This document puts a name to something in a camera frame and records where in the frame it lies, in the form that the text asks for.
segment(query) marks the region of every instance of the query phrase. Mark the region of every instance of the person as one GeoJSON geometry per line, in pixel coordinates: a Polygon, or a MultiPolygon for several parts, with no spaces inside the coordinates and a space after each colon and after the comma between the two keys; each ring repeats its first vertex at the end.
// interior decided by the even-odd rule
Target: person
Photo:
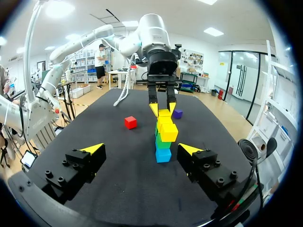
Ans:
{"type": "MultiPolygon", "coordinates": [[[[2,87],[2,89],[0,89],[0,95],[4,96],[4,93],[9,92],[9,78],[8,78],[8,76],[6,74],[6,71],[5,71],[5,69],[3,68],[2,65],[0,65],[0,84],[1,84],[1,87],[2,87]]],[[[18,100],[13,100],[12,103],[18,105],[19,101],[18,100]]],[[[5,139],[3,137],[1,129],[2,129],[2,123],[0,123],[0,148],[5,147],[7,152],[8,152],[9,158],[14,160],[16,155],[15,155],[14,149],[12,148],[11,141],[8,140],[8,139],[5,139]]],[[[18,136],[17,132],[14,129],[12,129],[12,137],[20,145],[23,145],[25,143],[25,140],[20,138],[18,136]]]]}
{"type": "Polygon", "coordinates": [[[107,60],[106,58],[103,58],[101,55],[101,52],[104,50],[105,46],[103,44],[99,45],[99,49],[95,53],[95,68],[97,72],[97,88],[102,89],[102,77],[105,76],[105,68],[104,68],[104,62],[107,60]]]}

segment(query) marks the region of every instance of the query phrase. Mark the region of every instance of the green cube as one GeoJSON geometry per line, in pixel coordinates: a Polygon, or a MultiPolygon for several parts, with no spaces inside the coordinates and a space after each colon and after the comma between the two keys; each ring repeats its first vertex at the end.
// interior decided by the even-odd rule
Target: green cube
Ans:
{"type": "Polygon", "coordinates": [[[155,129],[155,135],[157,136],[158,134],[158,122],[156,123],[156,129],[155,129]]]}
{"type": "Polygon", "coordinates": [[[158,149],[166,149],[166,148],[170,148],[170,146],[171,146],[171,142],[162,142],[161,141],[160,133],[157,134],[156,143],[157,143],[158,149]]]}

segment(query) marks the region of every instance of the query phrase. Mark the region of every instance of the bolt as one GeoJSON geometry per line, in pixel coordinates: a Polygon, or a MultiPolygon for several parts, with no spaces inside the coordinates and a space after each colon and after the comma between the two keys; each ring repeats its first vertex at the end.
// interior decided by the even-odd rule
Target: bolt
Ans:
{"type": "Polygon", "coordinates": [[[237,171],[232,171],[229,177],[231,179],[236,179],[237,178],[237,171]]]}
{"type": "Polygon", "coordinates": [[[69,166],[69,163],[68,163],[68,161],[66,161],[66,160],[63,160],[63,161],[62,161],[62,164],[63,164],[64,166],[69,166]]]}
{"type": "Polygon", "coordinates": [[[65,181],[65,179],[64,179],[62,176],[60,176],[60,177],[58,178],[58,183],[59,183],[60,185],[64,185],[64,184],[66,183],[66,181],[65,181]]]}
{"type": "Polygon", "coordinates": [[[216,184],[218,186],[222,186],[224,184],[224,179],[222,177],[218,178],[217,181],[216,181],[216,184]]]}
{"type": "Polygon", "coordinates": [[[47,178],[52,178],[53,177],[53,173],[50,170],[46,170],[45,175],[46,175],[47,178]]]}
{"type": "Polygon", "coordinates": [[[75,170],[79,169],[79,165],[78,165],[77,163],[74,164],[74,165],[72,165],[72,167],[73,167],[75,170]]]}
{"type": "Polygon", "coordinates": [[[24,187],[23,186],[19,186],[19,191],[23,192],[24,191],[24,187]]]}
{"type": "Polygon", "coordinates": [[[205,171],[209,170],[209,168],[210,168],[210,165],[209,165],[209,164],[204,164],[204,165],[203,165],[203,169],[204,169],[205,171]]]}
{"type": "Polygon", "coordinates": [[[220,165],[221,165],[221,162],[218,161],[218,160],[214,163],[214,166],[215,166],[215,167],[219,167],[220,165]]]}

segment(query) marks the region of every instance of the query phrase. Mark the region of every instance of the red cube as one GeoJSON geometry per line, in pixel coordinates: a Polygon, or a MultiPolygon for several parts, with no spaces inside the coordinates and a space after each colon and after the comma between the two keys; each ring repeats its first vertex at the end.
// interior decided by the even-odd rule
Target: red cube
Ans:
{"type": "Polygon", "coordinates": [[[135,119],[133,116],[126,117],[124,119],[124,124],[128,129],[133,129],[137,127],[137,119],[135,119]]]}

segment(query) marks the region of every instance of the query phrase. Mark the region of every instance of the yellow cube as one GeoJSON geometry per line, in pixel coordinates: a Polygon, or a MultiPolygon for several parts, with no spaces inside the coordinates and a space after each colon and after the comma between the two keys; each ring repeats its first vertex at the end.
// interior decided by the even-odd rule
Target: yellow cube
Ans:
{"type": "Polygon", "coordinates": [[[170,117],[171,114],[168,109],[159,110],[159,117],[170,117]]]}
{"type": "Polygon", "coordinates": [[[178,136],[178,129],[175,124],[163,124],[160,131],[162,142],[175,142],[178,136]]]}
{"type": "Polygon", "coordinates": [[[158,131],[160,132],[163,124],[173,124],[170,117],[158,117],[158,131]]]}

